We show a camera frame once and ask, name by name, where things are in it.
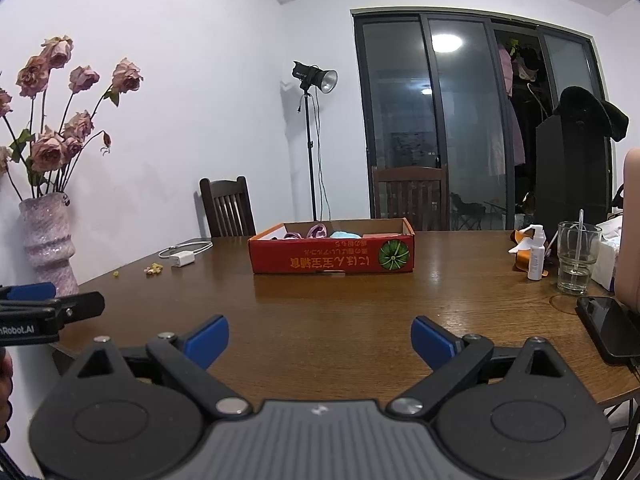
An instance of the red box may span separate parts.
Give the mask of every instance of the red box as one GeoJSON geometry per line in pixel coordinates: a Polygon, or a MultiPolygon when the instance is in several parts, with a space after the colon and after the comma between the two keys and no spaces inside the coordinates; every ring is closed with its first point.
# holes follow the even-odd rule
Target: red box
{"type": "Polygon", "coordinates": [[[405,218],[322,222],[327,238],[282,238],[287,232],[306,236],[317,222],[278,224],[249,239],[256,274],[311,272],[411,272],[415,233],[405,218]],[[329,238],[336,231],[362,238],[329,238]]]}

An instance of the triangular cutout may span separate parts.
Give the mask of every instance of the triangular cutout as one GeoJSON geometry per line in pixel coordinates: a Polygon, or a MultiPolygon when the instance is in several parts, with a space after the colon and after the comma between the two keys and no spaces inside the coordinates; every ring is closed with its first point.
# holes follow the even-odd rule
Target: triangular cutout
{"type": "Polygon", "coordinates": [[[556,368],[553,361],[544,350],[534,350],[529,364],[530,375],[542,375],[545,377],[562,377],[562,372],[556,368]]]}
{"type": "Polygon", "coordinates": [[[113,367],[109,361],[109,357],[105,350],[96,350],[89,360],[86,362],[80,373],[79,379],[85,379],[87,377],[97,377],[101,375],[113,374],[113,367]]]}

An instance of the light stand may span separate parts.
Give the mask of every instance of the light stand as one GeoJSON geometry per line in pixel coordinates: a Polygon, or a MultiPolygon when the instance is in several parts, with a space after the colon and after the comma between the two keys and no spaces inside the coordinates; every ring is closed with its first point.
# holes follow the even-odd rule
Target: light stand
{"type": "Polygon", "coordinates": [[[311,124],[309,120],[309,88],[311,85],[317,86],[323,94],[328,94],[334,89],[338,82],[338,73],[335,70],[320,70],[317,66],[307,66],[294,62],[293,76],[302,81],[300,88],[304,92],[305,98],[305,116],[306,116],[306,150],[309,155],[309,183],[311,184],[311,205],[314,213],[314,222],[318,221],[318,213],[316,212],[316,186],[314,184],[314,159],[311,149],[314,142],[311,140],[311,124]]]}

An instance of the black tripod pole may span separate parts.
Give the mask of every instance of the black tripod pole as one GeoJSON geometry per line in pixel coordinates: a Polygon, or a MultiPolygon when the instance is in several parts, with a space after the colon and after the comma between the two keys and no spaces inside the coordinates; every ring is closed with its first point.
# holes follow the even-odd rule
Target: black tripod pole
{"type": "Polygon", "coordinates": [[[311,182],[311,205],[314,210],[314,222],[318,221],[316,213],[316,186],[314,185],[314,159],[311,154],[311,148],[314,146],[311,140],[311,127],[309,125],[309,92],[305,90],[305,112],[306,112],[306,148],[309,152],[309,181],[311,182]]]}

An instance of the gray ribbed panel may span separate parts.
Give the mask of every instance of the gray ribbed panel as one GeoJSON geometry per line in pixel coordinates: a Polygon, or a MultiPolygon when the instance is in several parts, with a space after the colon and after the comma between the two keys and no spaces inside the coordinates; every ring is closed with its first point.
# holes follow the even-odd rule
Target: gray ribbed panel
{"type": "Polygon", "coordinates": [[[196,457],[166,480],[469,478],[422,425],[386,418],[371,400],[272,400],[252,418],[218,424],[196,457]]]}

